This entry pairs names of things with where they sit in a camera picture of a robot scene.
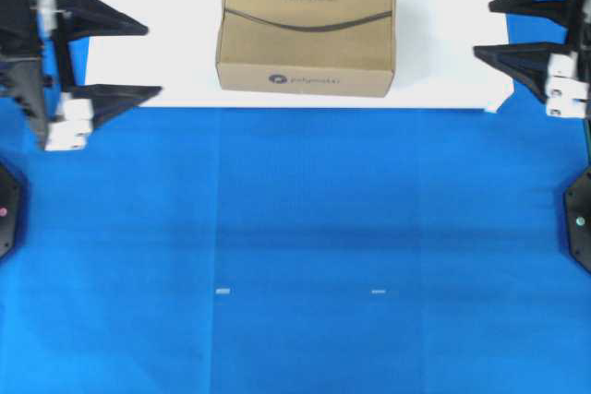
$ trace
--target polymaker box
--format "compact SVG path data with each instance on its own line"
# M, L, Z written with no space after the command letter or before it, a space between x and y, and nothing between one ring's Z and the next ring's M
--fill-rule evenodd
M225 90L383 97L395 65L395 0L223 0Z

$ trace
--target blue table surface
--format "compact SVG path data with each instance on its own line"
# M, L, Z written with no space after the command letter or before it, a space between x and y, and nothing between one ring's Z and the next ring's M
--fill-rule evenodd
M0 393L591 392L583 128L521 86L499 114L141 109L64 154L0 119L28 188Z

